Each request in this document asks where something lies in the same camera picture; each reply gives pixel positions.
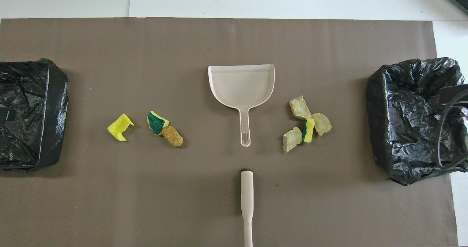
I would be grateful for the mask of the small yellow green sponge strip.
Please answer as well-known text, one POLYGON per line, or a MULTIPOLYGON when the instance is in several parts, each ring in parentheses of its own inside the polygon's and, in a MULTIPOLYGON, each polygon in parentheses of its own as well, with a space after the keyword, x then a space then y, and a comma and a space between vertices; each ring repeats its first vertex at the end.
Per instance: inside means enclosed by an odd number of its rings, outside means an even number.
POLYGON ((302 140, 305 143, 311 143, 314 135, 315 120, 313 118, 307 118, 304 121, 302 129, 302 140))

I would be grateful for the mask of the brown cork-like sponge lump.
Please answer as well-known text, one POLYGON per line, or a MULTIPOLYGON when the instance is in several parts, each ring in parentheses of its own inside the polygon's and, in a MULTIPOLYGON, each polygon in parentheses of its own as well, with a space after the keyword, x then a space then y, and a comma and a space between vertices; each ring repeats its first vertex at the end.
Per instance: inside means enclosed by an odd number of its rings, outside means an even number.
POLYGON ((162 129, 162 135, 174 147, 180 147, 184 142, 183 137, 179 134, 177 129, 170 125, 162 129))

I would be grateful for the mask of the yellow sponge green scouring pad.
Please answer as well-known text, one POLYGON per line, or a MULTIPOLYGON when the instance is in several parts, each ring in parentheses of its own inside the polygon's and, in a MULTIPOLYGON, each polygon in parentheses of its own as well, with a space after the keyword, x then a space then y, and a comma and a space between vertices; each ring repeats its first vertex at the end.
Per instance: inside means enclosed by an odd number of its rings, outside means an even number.
POLYGON ((147 115, 147 124, 149 128, 152 130, 154 135, 161 135, 164 127, 169 126, 170 121, 159 116, 154 111, 150 111, 147 115))

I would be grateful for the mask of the beige plastic dustpan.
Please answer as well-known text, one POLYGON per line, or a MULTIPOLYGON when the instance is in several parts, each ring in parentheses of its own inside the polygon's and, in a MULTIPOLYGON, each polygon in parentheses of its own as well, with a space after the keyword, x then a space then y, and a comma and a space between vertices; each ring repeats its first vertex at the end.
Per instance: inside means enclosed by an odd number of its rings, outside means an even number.
POLYGON ((249 111, 266 102, 274 90, 273 64, 209 66, 208 80, 214 97, 239 112, 239 138, 251 145, 249 111))

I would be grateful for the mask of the beige hand brush black bristles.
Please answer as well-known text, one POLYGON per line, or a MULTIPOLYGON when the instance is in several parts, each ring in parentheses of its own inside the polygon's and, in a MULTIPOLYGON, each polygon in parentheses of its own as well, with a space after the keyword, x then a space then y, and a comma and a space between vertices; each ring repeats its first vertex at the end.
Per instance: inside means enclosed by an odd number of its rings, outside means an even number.
POLYGON ((244 246, 253 247, 254 179, 249 169, 241 170, 241 215, 244 220, 244 246))

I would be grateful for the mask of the black bag-lined trash bin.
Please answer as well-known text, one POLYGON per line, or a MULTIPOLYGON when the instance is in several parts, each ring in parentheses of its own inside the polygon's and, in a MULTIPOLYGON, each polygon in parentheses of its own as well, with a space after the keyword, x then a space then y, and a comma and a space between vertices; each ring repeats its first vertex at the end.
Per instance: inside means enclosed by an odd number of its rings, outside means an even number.
POLYGON ((0 169, 27 172, 59 162, 68 83, 45 58, 0 61, 0 169))
POLYGON ((452 172, 468 173, 468 85, 465 96, 438 105, 445 87, 462 86, 456 60, 440 57, 383 65, 370 76, 366 107, 376 164, 408 186, 452 172))

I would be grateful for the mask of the yellow sponge piece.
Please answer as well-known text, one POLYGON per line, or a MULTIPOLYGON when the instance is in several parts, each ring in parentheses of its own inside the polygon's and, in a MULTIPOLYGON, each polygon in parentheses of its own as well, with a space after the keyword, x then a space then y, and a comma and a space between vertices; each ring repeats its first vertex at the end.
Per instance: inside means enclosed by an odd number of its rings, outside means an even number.
POLYGON ((124 142, 127 141, 127 139, 124 137, 123 132, 125 132, 129 126, 134 126, 134 123, 123 113, 115 122, 107 127, 107 131, 118 141, 124 142))

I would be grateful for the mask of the beige sponge chunk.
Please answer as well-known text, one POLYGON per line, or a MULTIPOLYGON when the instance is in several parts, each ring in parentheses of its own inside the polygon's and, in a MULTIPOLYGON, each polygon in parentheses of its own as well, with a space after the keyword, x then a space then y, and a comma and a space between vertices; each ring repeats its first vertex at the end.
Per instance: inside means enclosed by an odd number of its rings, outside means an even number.
POLYGON ((322 136, 324 133, 329 132, 332 129, 332 125, 328 117, 322 113, 312 114, 312 119, 314 119, 314 128, 319 136, 322 136))
POLYGON ((302 132, 298 127, 294 127, 282 135, 284 152, 289 152, 302 142, 302 132))
POLYGON ((298 97, 291 99, 288 102, 291 112, 293 116, 299 120, 307 120, 312 118, 312 114, 306 104, 306 101, 303 95, 299 95, 298 97))

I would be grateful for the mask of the brown paper table mat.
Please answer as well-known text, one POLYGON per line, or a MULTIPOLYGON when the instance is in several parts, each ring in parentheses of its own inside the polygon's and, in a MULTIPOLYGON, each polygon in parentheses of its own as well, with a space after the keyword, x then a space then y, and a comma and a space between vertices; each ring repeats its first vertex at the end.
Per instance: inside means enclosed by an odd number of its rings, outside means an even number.
POLYGON ((3 19, 0 61, 52 60, 69 79, 60 161, 0 171, 0 247, 244 247, 240 171, 254 174, 254 247, 457 245, 451 179, 402 186, 375 164, 366 109, 382 65, 436 57, 431 22, 3 19), (239 112, 209 66, 275 67, 270 98, 239 112), (303 95, 332 125, 284 152, 303 95), (184 142, 154 135, 169 120, 184 142), (107 127, 125 113, 118 141, 107 127))

